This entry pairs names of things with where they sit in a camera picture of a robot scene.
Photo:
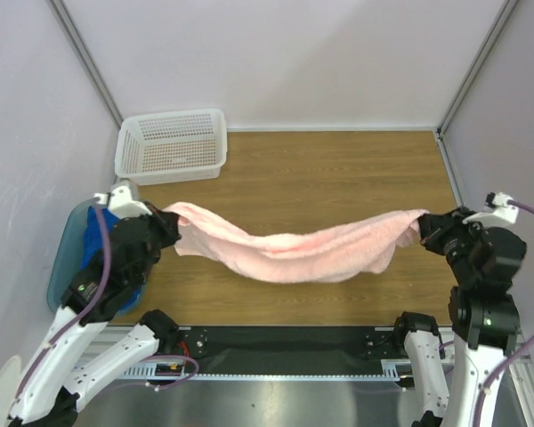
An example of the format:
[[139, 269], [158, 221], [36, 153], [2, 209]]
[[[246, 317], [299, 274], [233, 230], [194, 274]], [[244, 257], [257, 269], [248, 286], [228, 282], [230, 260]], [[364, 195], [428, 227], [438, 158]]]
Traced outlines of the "pink towel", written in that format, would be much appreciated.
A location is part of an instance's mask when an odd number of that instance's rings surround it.
[[308, 234], [253, 236], [203, 207], [177, 202], [180, 256], [201, 256], [241, 276], [268, 283], [338, 283], [384, 272], [397, 248], [419, 237], [424, 209], [383, 213]]

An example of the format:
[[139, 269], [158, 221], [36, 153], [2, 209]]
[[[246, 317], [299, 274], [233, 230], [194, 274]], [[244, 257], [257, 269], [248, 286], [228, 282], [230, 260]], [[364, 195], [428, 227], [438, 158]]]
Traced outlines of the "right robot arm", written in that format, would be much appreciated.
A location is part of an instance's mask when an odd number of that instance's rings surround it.
[[498, 391], [520, 333], [509, 290], [526, 243], [509, 228], [518, 210], [493, 205], [476, 213], [459, 207], [418, 220], [420, 244], [446, 259], [456, 280], [449, 297], [455, 362], [446, 378], [441, 331], [425, 314], [403, 312], [394, 325], [394, 351], [409, 358], [421, 416], [415, 426], [491, 426]]

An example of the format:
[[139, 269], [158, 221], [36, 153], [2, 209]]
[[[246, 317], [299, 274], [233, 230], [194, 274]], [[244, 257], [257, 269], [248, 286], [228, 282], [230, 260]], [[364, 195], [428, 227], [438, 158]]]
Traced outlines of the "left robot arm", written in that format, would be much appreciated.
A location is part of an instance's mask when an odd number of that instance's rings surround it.
[[93, 339], [142, 290], [162, 251], [181, 238], [178, 215], [155, 207], [112, 228], [100, 210], [95, 214], [101, 248], [69, 282], [40, 349], [25, 368], [8, 414], [12, 426], [70, 426], [128, 367], [177, 348], [178, 325], [162, 310], [152, 310], [123, 340], [76, 366]]

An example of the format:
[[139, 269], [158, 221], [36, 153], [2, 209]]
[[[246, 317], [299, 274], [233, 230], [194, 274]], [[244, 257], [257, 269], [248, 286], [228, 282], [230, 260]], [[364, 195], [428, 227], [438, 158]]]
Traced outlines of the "blue towel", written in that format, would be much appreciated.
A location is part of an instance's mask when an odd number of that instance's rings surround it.
[[[108, 211], [107, 208], [102, 208], [101, 213], [103, 215], [107, 230], [111, 231], [117, 223], [117, 217]], [[80, 269], [84, 269], [93, 256], [102, 249], [101, 230], [99, 227], [99, 221], [94, 208], [90, 206], [87, 210], [85, 231], [83, 233], [84, 249], [81, 257]], [[136, 291], [133, 297], [126, 302], [119, 311], [120, 315], [125, 315], [130, 312], [138, 302], [140, 292]]]

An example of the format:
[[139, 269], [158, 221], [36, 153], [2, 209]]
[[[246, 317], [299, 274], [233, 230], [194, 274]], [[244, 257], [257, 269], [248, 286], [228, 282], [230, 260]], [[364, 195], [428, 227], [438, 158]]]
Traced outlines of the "blue translucent plastic tub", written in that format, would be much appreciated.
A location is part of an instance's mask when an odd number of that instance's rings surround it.
[[[70, 213], [65, 229], [61, 236], [61, 241], [58, 247], [58, 252], [54, 260], [52, 274], [50, 277], [48, 289], [46, 292], [46, 300], [51, 312], [55, 312], [61, 304], [62, 297], [68, 288], [71, 280], [78, 273], [80, 269], [81, 257], [84, 249], [83, 233], [85, 231], [87, 210], [93, 206], [93, 200], [86, 200], [77, 205]], [[101, 261], [103, 260], [103, 252], [101, 249]], [[145, 293], [145, 286], [152, 271], [145, 271], [143, 282], [139, 288], [130, 294], [130, 298], [124, 301], [115, 312], [114, 317], [120, 317], [120, 308], [128, 302], [136, 291], [140, 292], [138, 302], [133, 310], [139, 305], [143, 294]]]

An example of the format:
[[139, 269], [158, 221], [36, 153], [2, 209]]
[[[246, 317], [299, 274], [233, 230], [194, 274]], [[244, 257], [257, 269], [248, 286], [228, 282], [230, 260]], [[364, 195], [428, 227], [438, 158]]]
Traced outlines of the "white perforated plastic basket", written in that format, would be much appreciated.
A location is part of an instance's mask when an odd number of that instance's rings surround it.
[[132, 116], [117, 137], [115, 175], [139, 186], [215, 179], [228, 153], [219, 109]]

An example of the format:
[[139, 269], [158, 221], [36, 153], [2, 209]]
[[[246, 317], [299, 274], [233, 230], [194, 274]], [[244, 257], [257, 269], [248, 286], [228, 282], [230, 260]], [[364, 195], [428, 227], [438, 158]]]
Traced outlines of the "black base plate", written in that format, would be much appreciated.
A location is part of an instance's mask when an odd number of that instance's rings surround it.
[[407, 357], [390, 327], [186, 326], [179, 341], [202, 375], [228, 377], [381, 375]]

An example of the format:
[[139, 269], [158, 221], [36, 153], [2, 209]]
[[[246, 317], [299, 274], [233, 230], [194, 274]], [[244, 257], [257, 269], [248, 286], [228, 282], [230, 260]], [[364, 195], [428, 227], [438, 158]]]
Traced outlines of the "slotted aluminium rail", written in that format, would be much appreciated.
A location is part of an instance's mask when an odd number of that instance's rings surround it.
[[105, 376], [151, 383], [184, 375], [220, 378], [361, 378], [385, 376], [385, 362], [407, 359], [407, 335], [432, 336], [433, 355], [448, 342], [429, 317], [406, 313], [393, 327], [372, 326], [178, 326], [160, 311], [148, 313], [119, 341], [86, 363], [72, 383]]

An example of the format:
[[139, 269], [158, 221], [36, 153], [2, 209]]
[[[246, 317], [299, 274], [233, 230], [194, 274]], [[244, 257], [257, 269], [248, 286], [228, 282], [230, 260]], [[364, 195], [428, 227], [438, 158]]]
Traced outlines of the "right aluminium frame post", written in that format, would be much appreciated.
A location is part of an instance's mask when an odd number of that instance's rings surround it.
[[471, 66], [467, 70], [462, 83], [458, 87], [455, 96], [437, 127], [439, 135], [443, 135], [448, 131], [453, 119], [457, 115], [462, 103], [465, 101], [467, 94], [472, 89], [475, 80], [480, 75], [482, 68], [489, 59], [490, 54], [495, 48], [519, 3], [519, 0], [505, 0], [503, 2], [487, 35], [484, 37], [478, 52], [475, 54]]

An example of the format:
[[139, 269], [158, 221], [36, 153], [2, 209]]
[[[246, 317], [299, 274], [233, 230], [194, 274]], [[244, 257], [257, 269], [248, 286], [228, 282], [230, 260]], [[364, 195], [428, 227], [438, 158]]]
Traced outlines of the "aluminium frame post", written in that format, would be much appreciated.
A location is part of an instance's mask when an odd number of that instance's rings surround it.
[[78, 62], [87, 75], [93, 89], [97, 93], [103, 107], [108, 112], [117, 129], [122, 125], [124, 118], [117, 103], [93, 58], [77, 24], [72, 17], [65, 1], [46, 0], [53, 17], [57, 20], [61, 31], [69, 42], [70, 48], [77, 57]]
[[457, 115], [462, 103], [465, 101], [467, 94], [472, 89], [475, 80], [480, 75], [482, 68], [489, 59], [490, 54], [495, 48], [519, 3], [519, 0], [505, 0], [503, 2], [487, 35], [484, 37], [478, 52], [475, 54], [471, 66], [467, 70], [462, 83], [458, 87], [455, 96], [437, 127], [439, 135], [443, 135], [448, 131], [453, 119]]

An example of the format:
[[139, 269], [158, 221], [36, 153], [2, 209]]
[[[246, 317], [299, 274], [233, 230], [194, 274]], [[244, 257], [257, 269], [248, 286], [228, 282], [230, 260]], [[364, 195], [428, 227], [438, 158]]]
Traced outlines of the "left aluminium frame post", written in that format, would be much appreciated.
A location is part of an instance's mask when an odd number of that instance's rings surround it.
[[46, 0], [53, 17], [57, 20], [61, 31], [69, 42], [70, 48], [77, 57], [78, 62], [87, 75], [93, 89], [97, 93], [103, 107], [108, 112], [117, 129], [122, 125], [124, 118], [117, 103], [93, 58], [77, 24], [72, 17], [65, 1]]

